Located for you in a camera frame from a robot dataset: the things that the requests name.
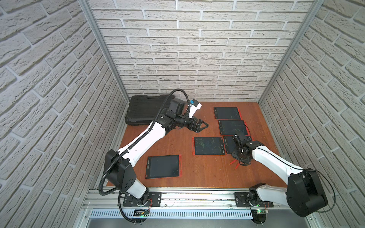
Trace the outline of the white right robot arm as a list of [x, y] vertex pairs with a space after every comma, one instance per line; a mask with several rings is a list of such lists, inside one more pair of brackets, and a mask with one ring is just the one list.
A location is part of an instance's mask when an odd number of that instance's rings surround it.
[[265, 183], [250, 187], [246, 203], [252, 207], [268, 206], [270, 202], [290, 207], [300, 217], [321, 211], [328, 199], [320, 179], [320, 172], [292, 164], [259, 141], [238, 133], [232, 137], [235, 147], [232, 156], [239, 165], [248, 166], [255, 160], [280, 177], [284, 187]]

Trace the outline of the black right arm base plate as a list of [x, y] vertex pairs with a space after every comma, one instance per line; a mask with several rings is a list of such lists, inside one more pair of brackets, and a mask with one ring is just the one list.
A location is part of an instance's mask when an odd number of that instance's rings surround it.
[[272, 208], [273, 202], [261, 200], [255, 191], [235, 192], [235, 203], [237, 208]]

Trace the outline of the red tablet with green scribbles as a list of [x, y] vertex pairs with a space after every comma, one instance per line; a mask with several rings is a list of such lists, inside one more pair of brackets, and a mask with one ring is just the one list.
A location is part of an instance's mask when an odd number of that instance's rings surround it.
[[243, 120], [219, 120], [218, 124], [221, 135], [234, 135], [236, 133], [249, 135], [246, 123]]

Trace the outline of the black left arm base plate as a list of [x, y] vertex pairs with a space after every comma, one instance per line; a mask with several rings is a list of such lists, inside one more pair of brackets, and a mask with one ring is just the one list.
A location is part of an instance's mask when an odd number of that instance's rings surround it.
[[123, 200], [124, 207], [159, 207], [161, 205], [162, 193], [149, 192], [145, 193], [141, 198], [136, 198], [131, 194], [127, 194]]

